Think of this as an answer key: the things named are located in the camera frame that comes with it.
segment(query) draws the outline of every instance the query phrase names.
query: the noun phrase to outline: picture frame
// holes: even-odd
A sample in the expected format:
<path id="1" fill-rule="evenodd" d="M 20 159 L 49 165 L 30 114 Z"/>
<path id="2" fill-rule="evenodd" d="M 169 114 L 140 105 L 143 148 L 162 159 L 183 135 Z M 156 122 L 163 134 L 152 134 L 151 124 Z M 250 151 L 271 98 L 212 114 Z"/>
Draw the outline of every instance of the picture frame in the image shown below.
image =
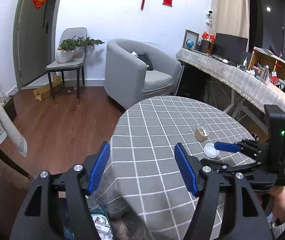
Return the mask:
<path id="1" fill-rule="evenodd" d="M 192 40 L 194 42 L 194 45 L 189 48 L 187 45 L 186 45 L 186 42 L 187 40 Z M 189 50 L 196 50 L 197 48 L 197 44 L 198 44 L 198 40 L 199 40 L 199 34 L 198 33 L 195 33 L 193 31 L 190 31 L 190 30 L 186 30 L 185 32 L 185 38 L 183 40 L 183 45 L 182 47 L 184 49 L 189 49 Z"/>

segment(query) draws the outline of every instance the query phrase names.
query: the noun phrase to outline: wooden floor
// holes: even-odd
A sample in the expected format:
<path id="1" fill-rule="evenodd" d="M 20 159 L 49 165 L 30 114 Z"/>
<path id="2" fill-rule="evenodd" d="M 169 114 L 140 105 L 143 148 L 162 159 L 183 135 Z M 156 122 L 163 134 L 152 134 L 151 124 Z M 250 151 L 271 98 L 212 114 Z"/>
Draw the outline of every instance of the wooden floor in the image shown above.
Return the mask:
<path id="1" fill-rule="evenodd" d="M 94 154 L 103 141 L 109 141 L 124 109 L 108 98 L 103 87 L 80 91 L 64 88 L 51 98 L 35 99 L 32 90 L 14 96 L 17 117 L 14 124 L 28 143 L 26 158 L 18 154 L 9 139 L 0 148 L 18 165 L 38 176 L 67 171 Z M 9 236 L 14 219 L 30 182 L 0 161 L 0 231 Z"/>

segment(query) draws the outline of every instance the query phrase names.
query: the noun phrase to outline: blue globe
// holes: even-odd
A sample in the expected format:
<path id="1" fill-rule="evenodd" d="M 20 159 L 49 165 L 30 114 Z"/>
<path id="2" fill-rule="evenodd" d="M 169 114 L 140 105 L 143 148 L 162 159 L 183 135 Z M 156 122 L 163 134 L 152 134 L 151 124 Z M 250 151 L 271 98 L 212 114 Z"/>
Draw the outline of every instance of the blue globe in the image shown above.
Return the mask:
<path id="1" fill-rule="evenodd" d="M 187 40 L 186 45 L 191 48 L 195 43 L 192 40 Z"/>

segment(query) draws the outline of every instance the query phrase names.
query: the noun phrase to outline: chair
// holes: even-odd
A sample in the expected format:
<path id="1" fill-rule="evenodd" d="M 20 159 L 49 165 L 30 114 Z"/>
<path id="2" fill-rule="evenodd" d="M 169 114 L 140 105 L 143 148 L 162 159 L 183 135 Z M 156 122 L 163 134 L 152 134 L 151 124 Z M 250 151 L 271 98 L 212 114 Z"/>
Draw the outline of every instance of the chair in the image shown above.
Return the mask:
<path id="1" fill-rule="evenodd" d="M 147 53 L 154 70 L 132 55 Z M 107 44 L 105 90 L 125 109 L 147 98 L 176 94 L 183 68 L 177 60 L 138 41 L 111 40 Z"/>
<path id="2" fill-rule="evenodd" d="M 87 37 L 87 29 L 86 28 L 70 28 L 64 30 L 64 32 L 61 35 L 60 43 L 63 40 L 75 38 L 78 39 L 79 37 Z M 65 77 L 64 77 L 64 71 L 71 71 L 71 70 L 77 70 L 77 98 L 80 98 L 79 95 L 79 82 L 80 82 L 80 69 L 82 72 L 82 79 L 83 79 L 83 85 L 84 85 L 84 62 L 85 62 L 85 50 L 84 52 L 80 53 L 79 55 L 76 55 L 76 57 L 73 58 L 71 62 L 68 63 L 58 63 L 57 59 L 49 64 L 46 67 L 46 72 L 48 73 L 48 79 L 51 89 L 52 98 L 55 99 L 55 94 L 52 88 L 52 81 L 51 81 L 51 72 L 59 72 L 61 71 L 62 76 L 62 83 L 65 85 Z"/>

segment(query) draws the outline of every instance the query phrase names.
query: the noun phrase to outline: hand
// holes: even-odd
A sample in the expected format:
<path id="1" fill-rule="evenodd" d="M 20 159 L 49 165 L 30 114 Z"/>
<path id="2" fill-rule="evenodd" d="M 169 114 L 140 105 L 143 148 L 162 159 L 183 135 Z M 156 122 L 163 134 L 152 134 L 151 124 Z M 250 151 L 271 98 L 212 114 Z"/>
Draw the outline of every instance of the hand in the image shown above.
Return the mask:
<path id="1" fill-rule="evenodd" d="M 272 213 L 283 224 L 285 222 L 285 186 L 274 186 L 269 194 L 275 198 Z"/>

